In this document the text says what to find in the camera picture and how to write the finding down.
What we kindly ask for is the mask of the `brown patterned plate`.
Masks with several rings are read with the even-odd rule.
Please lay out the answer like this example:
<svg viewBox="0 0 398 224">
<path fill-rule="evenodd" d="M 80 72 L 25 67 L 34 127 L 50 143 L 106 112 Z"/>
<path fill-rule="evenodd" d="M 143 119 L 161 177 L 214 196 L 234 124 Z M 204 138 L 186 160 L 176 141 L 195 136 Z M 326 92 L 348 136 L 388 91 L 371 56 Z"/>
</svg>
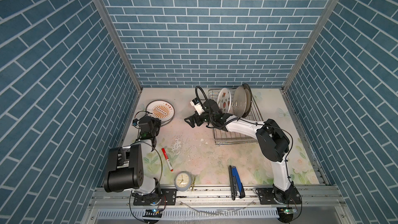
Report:
<svg viewBox="0 0 398 224">
<path fill-rule="evenodd" d="M 158 118 L 159 113 L 175 113 L 173 105 L 164 100 L 155 100 L 150 102 L 146 107 L 146 111 L 150 112 L 154 118 Z"/>
</svg>

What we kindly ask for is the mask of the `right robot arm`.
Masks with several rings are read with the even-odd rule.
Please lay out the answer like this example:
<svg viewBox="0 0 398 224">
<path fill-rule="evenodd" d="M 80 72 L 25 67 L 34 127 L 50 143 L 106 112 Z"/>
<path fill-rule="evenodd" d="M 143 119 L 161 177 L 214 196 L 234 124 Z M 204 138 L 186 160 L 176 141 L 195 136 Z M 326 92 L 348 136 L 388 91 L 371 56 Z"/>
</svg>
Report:
<svg viewBox="0 0 398 224">
<path fill-rule="evenodd" d="M 294 183 L 287 168 L 290 141 L 277 123 L 268 119 L 263 123 L 251 122 L 227 113 L 195 113 L 184 121 L 192 128 L 207 123 L 209 128 L 236 132 L 257 140 L 264 157 L 271 162 L 274 181 L 274 199 L 282 204 L 290 201 Z"/>
</svg>

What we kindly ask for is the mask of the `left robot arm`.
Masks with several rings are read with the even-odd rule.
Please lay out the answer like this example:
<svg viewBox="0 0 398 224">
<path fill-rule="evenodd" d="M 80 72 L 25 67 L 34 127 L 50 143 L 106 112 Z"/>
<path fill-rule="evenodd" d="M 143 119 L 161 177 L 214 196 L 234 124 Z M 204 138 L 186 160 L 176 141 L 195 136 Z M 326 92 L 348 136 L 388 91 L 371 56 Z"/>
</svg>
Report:
<svg viewBox="0 0 398 224">
<path fill-rule="evenodd" d="M 109 150 L 105 166 L 103 187 L 106 192 L 132 190 L 139 197 L 162 196 L 160 180 L 144 173 L 144 156 L 156 152 L 161 120 L 148 115 L 134 120 L 140 129 L 137 140 L 124 147 Z"/>
</svg>

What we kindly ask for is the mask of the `grey plate in rack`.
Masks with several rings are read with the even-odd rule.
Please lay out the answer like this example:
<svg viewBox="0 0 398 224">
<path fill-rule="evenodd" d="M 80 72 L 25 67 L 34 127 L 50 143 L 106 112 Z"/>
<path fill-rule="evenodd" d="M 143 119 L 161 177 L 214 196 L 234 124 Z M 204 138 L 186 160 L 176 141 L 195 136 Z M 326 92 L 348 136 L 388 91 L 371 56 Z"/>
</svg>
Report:
<svg viewBox="0 0 398 224">
<path fill-rule="evenodd" d="M 237 117 L 243 117 L 247 106 L 247 95 L 244 87 L 239 86 L 235 90 L 232 106 L 234 115 Z"/>
</svg>

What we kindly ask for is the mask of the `red marker pen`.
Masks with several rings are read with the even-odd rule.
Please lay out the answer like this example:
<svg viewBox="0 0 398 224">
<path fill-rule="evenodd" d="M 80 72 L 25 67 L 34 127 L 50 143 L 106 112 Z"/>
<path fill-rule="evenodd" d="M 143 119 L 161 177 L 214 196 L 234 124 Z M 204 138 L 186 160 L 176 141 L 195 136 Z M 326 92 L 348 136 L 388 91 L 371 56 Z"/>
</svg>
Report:
<svg viewBox="0 0 398 224">
<path fill-rule="evenodd" d="M 165 148 L 162 148 L 162 152 L 163 152 L 163 155 L 164 155 L 164 157 L 165 157 L 166 163 L 167 163 L 167 165 L 168 165 L 168 167 L 169 167 L 169 170 L 170 170 L 171 172 L 173 172 L 173 171 L 174 171 L 174 168 L 173 168 L 172 165 L 171 165 L 170 159 L 169 159 L 169 157 L 168 157 L 168 154 L 167 154 Z"/>
</svg>

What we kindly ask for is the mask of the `watermelon pattern plate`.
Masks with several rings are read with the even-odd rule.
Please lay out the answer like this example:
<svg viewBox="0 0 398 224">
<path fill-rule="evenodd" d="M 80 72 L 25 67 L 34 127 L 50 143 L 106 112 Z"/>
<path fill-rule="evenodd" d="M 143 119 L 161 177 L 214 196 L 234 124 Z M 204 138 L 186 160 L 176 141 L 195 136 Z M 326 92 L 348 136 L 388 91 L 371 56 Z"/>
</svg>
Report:
<svg viewBox="0 0 398 224">
<path fill-rule="evenodd" d="M 217 104 L 223 113 L 231 110 L 231 92 L 228 88 L 222 88 L 218 94 Z"/>
</svg>

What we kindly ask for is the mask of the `small grey clock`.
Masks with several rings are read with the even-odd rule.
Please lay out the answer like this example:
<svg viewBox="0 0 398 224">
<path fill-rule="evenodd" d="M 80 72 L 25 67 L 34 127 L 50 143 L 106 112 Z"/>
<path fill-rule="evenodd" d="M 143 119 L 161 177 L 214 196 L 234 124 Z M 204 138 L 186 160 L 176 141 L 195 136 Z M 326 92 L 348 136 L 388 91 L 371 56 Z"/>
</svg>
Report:
<svg viewBox="0 0 398 224">
<path fill-rule="evenodd" d="M 174 184 L 178 191 L 187 191 L 192 185 L 192 175 L 186 171 L 180 172 L 176 175 Z"/>
</svg>

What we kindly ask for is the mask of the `black plate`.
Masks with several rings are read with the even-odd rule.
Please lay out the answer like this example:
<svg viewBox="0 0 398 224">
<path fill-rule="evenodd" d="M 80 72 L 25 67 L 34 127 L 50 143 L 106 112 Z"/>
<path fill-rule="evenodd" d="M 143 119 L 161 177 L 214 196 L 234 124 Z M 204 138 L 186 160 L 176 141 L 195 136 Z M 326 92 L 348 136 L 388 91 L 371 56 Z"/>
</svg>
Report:
<svg viewBox="0 0 398 224">
<path fill-rule="evenodd" d="M 247 100 L 245 112 L 244 112 L 244 114 L 242 115 L 242 117 L 243 117 L 243 118 L 246 118 L 246 117 L 249 115 L 250 111 L 251 111 L 251 105 L 252 105 L 252 92 L 251 92 L 251 88 L 250 88 L 250 86 L 249 86 L 248 84 L 243 83 L 243 84 L 242 84 L 242 87 L 243 87 L 244 90 L 245 90 L 245 93 L 246 93 L 246 100 Z"/>
</svg>

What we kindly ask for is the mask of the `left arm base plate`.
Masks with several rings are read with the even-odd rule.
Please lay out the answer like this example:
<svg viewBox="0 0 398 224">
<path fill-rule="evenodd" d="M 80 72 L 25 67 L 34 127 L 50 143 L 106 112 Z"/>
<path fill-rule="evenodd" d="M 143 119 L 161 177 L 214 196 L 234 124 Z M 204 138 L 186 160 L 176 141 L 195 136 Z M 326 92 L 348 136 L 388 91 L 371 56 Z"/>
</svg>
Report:
<svg viewBox="0 0 398 224">
<path fill-rule="evenodd" d="M 133 193 L 134 206 L 168 206 L 175 205 L 177 198 L 177 190 L 175 188 L 156 189 L 154 193 L 141 196 Z"/>
</svg>

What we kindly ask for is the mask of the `aluminium front rail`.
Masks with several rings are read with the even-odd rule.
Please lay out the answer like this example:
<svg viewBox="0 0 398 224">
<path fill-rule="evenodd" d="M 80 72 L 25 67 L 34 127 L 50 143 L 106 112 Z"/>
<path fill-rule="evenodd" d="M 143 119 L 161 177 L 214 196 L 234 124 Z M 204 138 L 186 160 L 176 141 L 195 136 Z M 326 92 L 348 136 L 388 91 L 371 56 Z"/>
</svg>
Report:
<svg viewBox="0 0 398 224">
<path fill-rule="evenodd" d="M 195 186 L 193 190 L 173 192 L 170 185 L 164 186 L 164 197 L 161 207 L 257 207 L 283 206 L 278 203 L 271 190 L 266 190 L 259 196 L 261 186 L 245 186 L 245 197 L 232 199 L 230 186 Z M 345 207 L 347 206 L 336 186 L 298 185 L 298 192 L 292 197 L 289 205 L 292 207 Z M 129 191 L 106 193 L 102 188 L 96 188 L 89 203 L 89 209 L 95 208 L 126 208 L 134 206 L 134 198 Z"/>
</svg>

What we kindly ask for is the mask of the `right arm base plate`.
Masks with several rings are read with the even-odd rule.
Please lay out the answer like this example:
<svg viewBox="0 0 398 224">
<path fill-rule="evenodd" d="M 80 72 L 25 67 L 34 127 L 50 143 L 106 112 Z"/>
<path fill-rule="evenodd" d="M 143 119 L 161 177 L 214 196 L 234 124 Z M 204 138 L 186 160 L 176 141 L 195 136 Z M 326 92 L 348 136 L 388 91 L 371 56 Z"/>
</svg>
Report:
<svg viewBox="0 0 398 224">
<path fill-rule="evenodd" d="M 256 188 L 256 195 L 259 197 L 261 205 L 272 205 L 272 204 L 302 204 L 302 198 L 296 187 L 291 187 L 282 191 L 276 187 Z"/>
</svg>

